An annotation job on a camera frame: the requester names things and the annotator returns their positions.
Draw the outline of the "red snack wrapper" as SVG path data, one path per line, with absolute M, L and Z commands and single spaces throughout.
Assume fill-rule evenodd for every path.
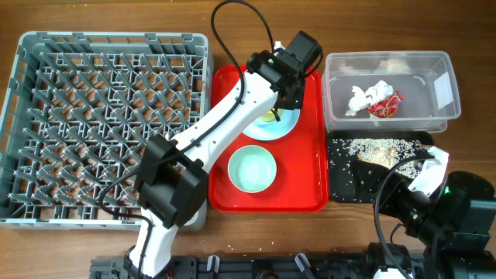
M 398 110 L 399 104 L 403 101 L 400 91 L 394 91 L 391 96 L 383 101 L 372 105 L 367 111 L 378 118 L 389 118 Z

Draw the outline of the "white tissue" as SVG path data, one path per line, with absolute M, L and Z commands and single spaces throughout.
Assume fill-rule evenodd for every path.
M 394 89 L 385 81 L 379 81 L 366 91 L 354 85 L 351 89 L 353 97 L 349 100 L 348 110 L 345 116 L 355 116 L 362 109 L 369 109 L 373 105 L 388 99 L 394 93 Z

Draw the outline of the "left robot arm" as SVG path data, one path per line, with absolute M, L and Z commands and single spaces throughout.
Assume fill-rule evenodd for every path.
M 208 174 L 224 150 L 270 109 L 300 109 L 305 79 L 322 60 L 316 39 L 300 31 L 288 46 L 253 53 L 238 68 L 237 83 L 197 123 L 171 139 L 146 144 L 134 188 L 144 219 L 126 268 L 154 278 L 169 264 L 177 231 L 198 214 L 208 195 Z

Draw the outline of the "green bowl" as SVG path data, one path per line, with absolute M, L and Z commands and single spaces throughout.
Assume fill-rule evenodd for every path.
M 261 146 L 243 146 L 229 158 L 229 179 L 242 192 L 255 194 L 265 191 L 273 184 L 276 175 L 274 156 Z

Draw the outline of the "yellow plastic cup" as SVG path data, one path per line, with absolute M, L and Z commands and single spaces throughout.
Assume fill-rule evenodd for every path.
M 277 110 L 277 115 L 279 118 L 282 117 L 282 115 L 284 114 L 285 110 L 284 109 L 278 109 Z M 263 122 L 273 122 L 273 121 L 276 121 L 276 115 L 274 114 L 273 111 L 269 111 L 267 113 L 265 113 L 264 115 L 262 115 L 260 117 L 260 120 L 263 121 Z

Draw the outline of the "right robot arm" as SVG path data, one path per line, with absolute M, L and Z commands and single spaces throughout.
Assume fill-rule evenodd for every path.
M 423 145 L 391 168 L 356 162 L 357 192 L 373 194 L 379 238 L 363 255 L 361 278 L 493 278 L 495 257 L 485 249 L 495 219 L 495 189 L 476 174 L 446 173 L 449 155 Z M 381 215 L 397 219 L 420 240 L 421 256 L 384 236 Z

